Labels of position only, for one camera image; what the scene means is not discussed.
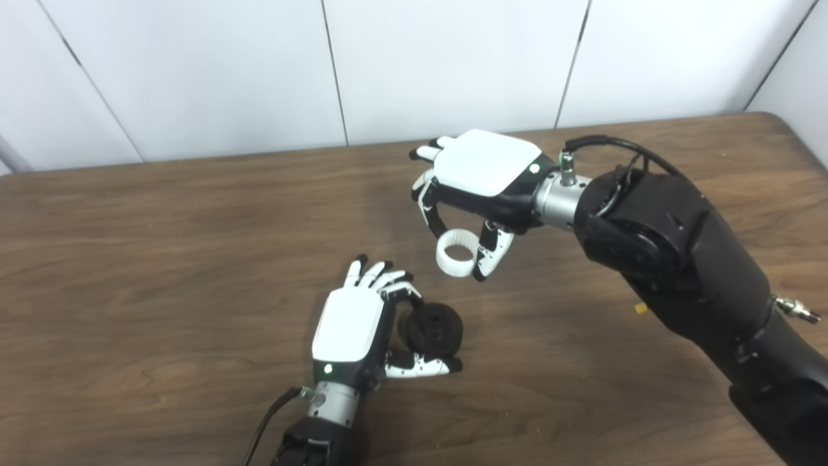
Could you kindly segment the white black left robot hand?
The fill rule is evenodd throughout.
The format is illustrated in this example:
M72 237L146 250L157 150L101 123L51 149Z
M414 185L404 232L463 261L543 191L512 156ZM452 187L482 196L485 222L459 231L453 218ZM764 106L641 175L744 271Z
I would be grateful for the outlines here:
M390 350L398 305L408 303L417 309L426 302L404 269L394 271L391 261L368 265L369 257L358 254L342 286L332 290L323 304L311 347L314 383L342 384L364 395L378 389L386 377L461 372L463 362L457 357L422 349Z

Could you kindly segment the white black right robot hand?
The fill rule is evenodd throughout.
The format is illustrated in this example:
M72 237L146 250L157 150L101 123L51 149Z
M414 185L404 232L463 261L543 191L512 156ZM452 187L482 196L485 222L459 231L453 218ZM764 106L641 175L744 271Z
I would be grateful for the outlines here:
M433 139L409 157L431 165L412 185L411 197L437 238L437 262L446 274L484 282L515 236L541 226L536 194L557 164L532 142L473 129ZM439 204L481 217L480 234L449 229Z

